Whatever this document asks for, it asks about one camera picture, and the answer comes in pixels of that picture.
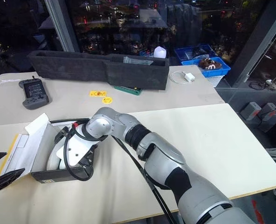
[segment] white cable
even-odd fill
[[[173,77],[174,77],[175,74],[181,75],[181,76],[183,77],[184,80],[183,80],[183,81],[176,81],[176,80],[174,80]],[[168,77],[169,77],[170,80],[173,81],[174,83],[177,83],[177,84],[187,84],[188,81],[185,79],[185,75],[186,75],[186,74],[185,74],[184,71],[175,71],[175,72],[173,72],[173,73],[170,73]]]

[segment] green object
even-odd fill
[[[142,91],[142,89],[140,89],[140,88],[129,88],[129,87],[123,87],[123,86],[114,86],[114,88],[117,90],[121,90],[124,92],[134,94],[136,96],[139,96]]]

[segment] blue plastic bin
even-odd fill
[[[231,69],[228,65],[223,62],[223,60],[219,57],[211,57],[212,60],[216,62],[220,62],[222,64],[222,68],[220,69],[202,69],[199,67],[201,70],[202,74],[204,77],[213,77],[213,76],[225,76],[227,75],[228,71]],[[181,62],[182,65],[192,65],[195,64],[198,66],[198,63],[201,59],[196,59],[196,60],[190,60],[190,61],[184,61]]]
[[[202,48],[205,51],[209,52],[209,57],[217,57],[218,55],[214,52],[214,50],[208,44],[198,45],[198,46],[189,46],[185,48],[177,48],[174,49],[174,52],[177,58],[180,61],[193,60],[193,49],[194,48]]]

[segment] robotic arm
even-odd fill
[[[179,150],[133,116],[103,107],[87,123],[86,131],[97,139],[112,135],[136,150],[138,158],[146,161],[150,181],[172,190],[186,224],[254,224],[211,182],[193,172]]]

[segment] metal frame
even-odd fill
[[[250,75],[272,38],[276,35],[276,0],[271,0],[225,80],[239,87]]]
[[[64,0],[45,0],[63,51],[80,52]]]

